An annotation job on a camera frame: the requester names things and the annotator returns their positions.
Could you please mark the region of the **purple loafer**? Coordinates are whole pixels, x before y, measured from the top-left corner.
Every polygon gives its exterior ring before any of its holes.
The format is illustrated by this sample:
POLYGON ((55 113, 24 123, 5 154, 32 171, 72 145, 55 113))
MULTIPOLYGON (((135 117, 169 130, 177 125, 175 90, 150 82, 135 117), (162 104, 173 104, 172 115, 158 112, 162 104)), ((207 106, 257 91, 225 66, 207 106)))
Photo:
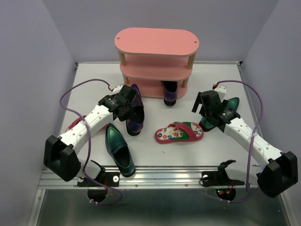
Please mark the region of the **purple loafer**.
POLYGON ((177 88, 178 83, 176 81, 162 81, 163 85, 163 99, 167 106, 175 105, 177 101, 177 88))
POLYGON ((137 92, 134 100, 131 103, 131 107, 135 113, 135 116, 133 119, 126 121, 126 128, 129 135, 137 136, 141 133, 144 125, 144 105, 137 84, 132 84, 131 88, 137 92))

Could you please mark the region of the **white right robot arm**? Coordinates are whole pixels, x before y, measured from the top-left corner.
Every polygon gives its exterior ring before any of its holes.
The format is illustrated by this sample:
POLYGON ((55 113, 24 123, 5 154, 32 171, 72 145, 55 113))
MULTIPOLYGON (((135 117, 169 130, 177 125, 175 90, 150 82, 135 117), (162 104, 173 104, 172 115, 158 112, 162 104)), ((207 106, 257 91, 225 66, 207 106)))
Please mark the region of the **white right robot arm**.
POLYGON ((200 114, 221 132, 234 139, 257 162, 245 169, 235 160, 222 162, 216 171, 202 173, 200 183, 204 187, 254 185, 270 198, 275 198, 298 182, 297 157, 292 152, 283 152, 258 136, 233 109, 227 108, 227 101, 220 100, 214 90, 197 94, 192 112, 201 105, 200 114))

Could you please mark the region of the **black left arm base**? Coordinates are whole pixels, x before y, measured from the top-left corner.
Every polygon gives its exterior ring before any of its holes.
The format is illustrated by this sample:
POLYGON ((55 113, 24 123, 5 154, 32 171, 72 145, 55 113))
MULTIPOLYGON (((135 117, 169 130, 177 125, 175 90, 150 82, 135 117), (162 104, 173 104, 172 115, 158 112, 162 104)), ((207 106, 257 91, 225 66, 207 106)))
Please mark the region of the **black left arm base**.
POLYGON ((107 172, 105 167, 93 160, 91 162, 98 167, 98 175, 93 180, 79 177, 77 187, 87 189, 87 198, 94 205, 110 205, 119 202, 123 197, 121 191, 117 189, 120 173, 117 171, 107 172))

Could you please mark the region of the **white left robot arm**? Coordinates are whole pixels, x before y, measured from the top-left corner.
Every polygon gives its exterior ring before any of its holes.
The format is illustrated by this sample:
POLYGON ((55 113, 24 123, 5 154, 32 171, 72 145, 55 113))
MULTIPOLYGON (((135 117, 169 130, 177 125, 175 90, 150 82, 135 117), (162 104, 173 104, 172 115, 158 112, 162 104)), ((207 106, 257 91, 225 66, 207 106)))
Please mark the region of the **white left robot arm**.
POLYGON ((88 139, 115 119, 126 121, 135 116, 131 103, 137 92, 127 85, 116 86, 112 95, 103 97, 94 109, 67 132, 51 135, 45 144, 44 165, 65 182, 86 177, 95 186, 104 182, 103 167, 97 162, 79 159, 78 154, 88 139))

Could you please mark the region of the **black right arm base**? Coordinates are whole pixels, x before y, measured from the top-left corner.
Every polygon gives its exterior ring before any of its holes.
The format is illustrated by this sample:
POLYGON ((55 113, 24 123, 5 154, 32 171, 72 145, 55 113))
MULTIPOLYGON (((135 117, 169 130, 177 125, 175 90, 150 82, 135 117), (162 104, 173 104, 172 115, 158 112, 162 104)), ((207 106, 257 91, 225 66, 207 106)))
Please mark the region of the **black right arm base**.
POLYGON ((225 169, 235 162, 235 160, 227 160, 222 162, 215 171, 202 172, 199 184, 203 187, 227 186, 227 188, 216 188, 216 195, 221 200, 233 201, 236 197, 235 186, 243 186, 245 184, 241 180, 230 179, 228 177, 225 169))

